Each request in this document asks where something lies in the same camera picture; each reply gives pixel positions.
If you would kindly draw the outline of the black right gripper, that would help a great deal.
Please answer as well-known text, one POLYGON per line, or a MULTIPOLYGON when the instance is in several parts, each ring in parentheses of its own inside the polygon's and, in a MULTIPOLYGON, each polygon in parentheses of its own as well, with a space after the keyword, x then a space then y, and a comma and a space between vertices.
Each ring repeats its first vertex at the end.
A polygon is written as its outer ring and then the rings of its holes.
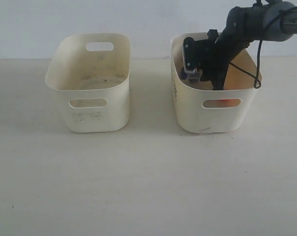
POLYGON ((188 36, 182 43, 183 68, 188 74, 202 73, 200 82, 210 81, 213 90, 224 90, 232 60, 249 46, 248 40, 237 40, 224 32, 210 29, 205 39, 188 36))

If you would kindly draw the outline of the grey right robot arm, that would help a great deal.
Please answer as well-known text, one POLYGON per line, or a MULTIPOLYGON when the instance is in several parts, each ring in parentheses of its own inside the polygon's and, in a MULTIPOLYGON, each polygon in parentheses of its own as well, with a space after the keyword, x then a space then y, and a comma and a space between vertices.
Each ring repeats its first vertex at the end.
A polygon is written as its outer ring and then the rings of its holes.
POLYGON ((233 59, 258 41, 284 42, 297 34, 297 6, 288 1, 256 1, 251 7, 232 8, 222 32, 210 29, 204 39, 184 38, 183 67, 179 78, 193 82, 211 82, 214 90, 223 90, 233 59))

